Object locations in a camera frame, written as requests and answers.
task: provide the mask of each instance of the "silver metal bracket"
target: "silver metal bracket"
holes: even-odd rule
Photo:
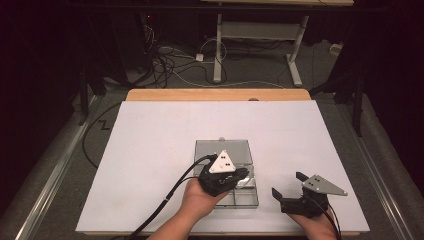
[[[314,175],[302,182],[302,186],[316,193],[347,196],[346,191],[319,175]]]

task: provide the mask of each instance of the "wooden table edge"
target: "wooden table edge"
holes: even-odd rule
[[[126,101],[302,101],[305,89],[132,89]]]

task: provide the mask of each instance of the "white table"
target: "white table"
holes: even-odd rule
[[[196,90],[183,92],[187,96]],[[227,98],[237,99],[254,90],[236,92],[198,90],[196,96],[228,93]],[[258,92],[266,97],[266,91]],[[154,93],[162,100],[123,102],[76,231],[130,234],[193,163],[196,140],[220,137],[248,139],[259,207],[216,209],[193,228],[193,235],[302,235],[271,194],[274,187],[285,197],[299,198],[296,171],[319,174],[349,193],[329,196],[344,235],[369,231],[315,101],[164,101],[172,94]],[[176,212],[183,191],[184,184],[142,234],[154,232]]]

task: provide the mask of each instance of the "white triangle marker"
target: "white triangle marker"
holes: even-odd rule
[[[235,172],[236,167],[228,156],[227,150],[222,150],[218,158],[209,169],[210,173]]]

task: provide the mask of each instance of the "black cable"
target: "black cable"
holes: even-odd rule
[[[234,48],[234,47],[232,48],[232,47],[229,46],[230,44],[228,42],[225,43],[225,46],[226,46],[225,49],[227,50],[227,56],[226,56],[225,59],[232,60],[232,61],[243,60],[244,58],[248,57],[251,53],[261,52],[261,51],[265,51],[265,50],[277,49],[284,42],[282,40],[273,40],[273,41],[271,41],[271,44],[269,44],[268,42],[266,42],[266,43],[265,42],[254,43],[254,41],[249,42],[249,41],[246,41],[245,39],[243,39],[240,42],[240,41],[233,40],[231,38],[225,38],[225,39],[222,39],[223,43],[224,43],[224,40],[228,41],[228,42],[233,42],[233,43],[236,43],[238,45],[242,45],[242,46],[245,47],[245,48]],[[232,58],[232,57],[230,57],[231,51],[237,51],[237,52],[245,51],[245,53],[241,57]],[[209,54],[209,53],[215,53],[215,52],[216,51],[213,48],[211,51],[205,52],[205,55]]]
[[[149,66],[149,68],[147,68],[147,71],[145,71],[144,75],[139,77],[137,80],[135,80],[133,82],[134,85],[137,85],[145,80],[147,80],[153,73],[153,66]]]
[[[193,179],[193,178],[199,178],[199,177],[187,177],[187,178],[184,178],[182,182]]]
[[[168,38],[169,39],[169,42],[174,42],[174,43],[176,43],[177,45],[183,45],[183,46],[186,46],[186,47],[189,47],[189,48],[191,48],[193,51],[198,51],[198,49],[197,49],[197,47],[195,47],[195,46],[192,46],[192,45],[190,45],[190,44],[188,44],[188,43],[186,43],[186,42],[184,42],[184,41],[180,41],[180,40],[178,40],[178,39],[176,39],[176,38],[174,38],[174,37],[172,37],[171,35],[168,35],[168,34],[166,34],[166,33],[162,33],[162,37],[163,38]]]
[[[155,60],[157,60],[159,62],[159,63],[157,63],[157,65],[159,65],[160,67],[162,67],[163,70],[162,71],[159,71],[159,70],[156,70],[156,68],[155,68],[155,73],[153,75],[155,81],[154,81],[153,84],[156,87],[159,86],[161,88],[166,88],[167,85],[168,85],[168,79],[172,76],[172,72],[173,72],[172,69],[175,66],[175,62],[174,62],[174,60],[172,60],[172,59],[170,59],[168,57],[161,56],[160,53],[157,54]]]
[[[193,64],[193,63],[198,63],[198,61],[191,61],[191,62],[188,62],[188,63],[184,63],[182,65],[174,66],[174,68],[184,67],[184,66],[187,66],[187,65],[190,65],[190,64]]]
[[[328,204],[328,206],[331,208],[331,211],[333,212],[334,218],[336,219],[337,228],[339,229],[339,236],[340,236],[340,239],[341,239],[342,238],[342,233],[340,232],[339,219],[337,218],[336,212],[334,211],[333,207],[330,204]]]
[[[87,130],[85,131],[85,133],[84,133],[84,135],[83,135],[83,137],[82,137],[82,143],[81,143],[81,145],[82,145],[82,151],[83,151],[83,153],[84,153],[84,155],[85,155],[85,158],[87,159],[87,161],[94,167],[94,168],[99,168],[95,163],[94,163],[94,161],[88,156],[88,153],[87,153],[87,149],[85,148],[85,139],[87,138],[87,135],[88,135],[88,133],[90,132],[90,130],[91,130],[91,128],[94,126],[94,124],[95,123],[97,123],[97,121],[101,118],[101,117],[103,117],[103,115],[105,115],[107,112],[109,112],[110,110],[112,110],[113,108],[115,108],[115,107],[117,107],[117,106],[119,106],[119,105],[121,105],[121,102],[120,103],[116,103],[116,104],[114,104],[114,105],[112,105],[111,107],[109,107],[108,109],[106,109],[106,111],[104,111],[102,114],[100,114],[100,116],[98,116],[89,126],[88,126],[88,128],[87,128]]]
[[[161,66],[160,63],[156,63],[159,62],[159,59],[157,56],[155,56],[154,58],[154,63],[153,63],[153,82],[150,84],[146,84],[145,86],[150,86],[150,85],[154,85],[156,88],[158,87],[158,85],[160,85],[159,80],[161,79],[163,72],[162,71],[158,71],[157,70],[157,66],[159,65],[159,67]]]
[[[166,56],[170,56],[170,57],[176,57],[176,58],[184,58],[184,59],[187,59],[187,58],[191,58],[192,59],[192,57],[191,56],[183,56],[183,55],[172,55],[172,54],[164,54],[164,53],[162,53],[163,55],[166,55]]]
[[[342,240],[342,233],[340,232],[340,228],[336,227],[336,224],[334,223],[334,220],[330,217],[330,215],[327,213],[327,211],[325,211],[321,205],[319,205],[319,203],[317,201],[315,201],[313,198],[310,198],[308,196],[306,196],[309,200],[311,200],[313,203],[315,203],[315,205],[318,206],[319,209],[321,209],[322,213],[327,217],[328,221],[330,221],[331,225],[334,228],[335,234],[336,234],[336,239],[337,240]]]
[[[201,68],[201,69],[203,69],[203,72],[204,72],[204,74],[205,74],[206,82],[208,82],[208,83],[210,83],[210,84],[216,84],[216,83],[211,82],[211,81],[208,79],[208,73],[207,73],[206,68],[205,68],[205,67],[203,67],[203,66],[200,66],[200,65],[196,65],[196,66],[191,66],[191,67],[185,68],[185,69],[183,69],[183,70],[181,70],[181,71],[177,72],[177,74],[180,74],[180,73],[182,73],[182,72],[184,72],[184,71],[186,71],[186,70],[188,70],[188,69],[191,69],[191,68]]]
[[[136,237],[147,225],[149,225],[149,223],[151,221],[153,221],[153,219],[156,218],[156,216],[162,211],[162,209],[165,207],[165,205],[169,202],[169,200],[171,199],[172,195],[174,195],[175,190],[177,190],[177,188],[181,185],[181,183],[183,183],[185,180],[188,180],[189,178],[185,178],[185,176],[191,171],[193,170],[193,168],[195,166],[197,166],[200,162],[209,159],[211,161],[215,160],[218,156],[216,154],[213,155],[206,155],[204,157],[199,158],[197,161],[195,161],[193,163],[193,165],[191,165],[187,171],[184,172],[184,174],[180,177],[180,179],[178,179],[177,183],[174,185],[174,187],[171,189],[171,191],[169,191],[168,195],[166,195],[165,199],[162,201],[162,203],[156,208],[156,210],[152,213],[152,215],[150,215],[150,217],[143,223],[140,225],[140,227],[138,227],[134,232],[132,232],[128,238],[126,238],[125,240],[131,240],[134,237]]]
[[[112,237],[112,238],[110,238],[109,240],[116,240],[116,239],[118,239],[118,238],[124,238],[124,240],[125,240],[125,237],[124,237],[124,236],[116,236],[116,237]]]
[[[287,72],[287,70],[289,70],[290,69],[290,66],[293,64],[294,62],[291,62],[291,63],[289,63],[289,62],[287,62],[287,67],[283,70],[283,71],[281,71],[281,73],[279,73],[278,75],[277,75],[277,81],[278,81],[278,86],[280,86],[280,76],[281,75],[283,75],[285,72]]]

